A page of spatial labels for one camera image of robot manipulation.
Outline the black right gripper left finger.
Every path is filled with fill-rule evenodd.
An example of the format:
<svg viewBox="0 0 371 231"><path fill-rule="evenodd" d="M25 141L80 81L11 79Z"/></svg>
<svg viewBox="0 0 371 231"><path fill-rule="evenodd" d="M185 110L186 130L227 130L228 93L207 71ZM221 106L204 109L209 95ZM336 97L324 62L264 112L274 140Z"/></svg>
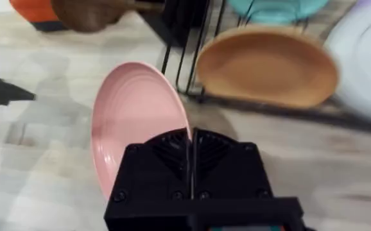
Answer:
<svg viewBox="0 0 371 231"><path fill-rule="evenodd" d="M171 130L144 143L129 144L110 201L168 201L190 197L189 134Z"/></svg>

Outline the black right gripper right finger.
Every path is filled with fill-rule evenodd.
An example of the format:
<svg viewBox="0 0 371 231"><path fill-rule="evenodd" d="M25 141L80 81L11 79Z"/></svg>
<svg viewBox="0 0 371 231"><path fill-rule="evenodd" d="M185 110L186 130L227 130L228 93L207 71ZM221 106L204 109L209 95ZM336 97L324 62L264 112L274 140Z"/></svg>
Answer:
<svg viewBox="0 0 371 231"><path fill-rule="evenodd" d="M273 197L256 144L195 128L191 154L197 200Z"/></svg>

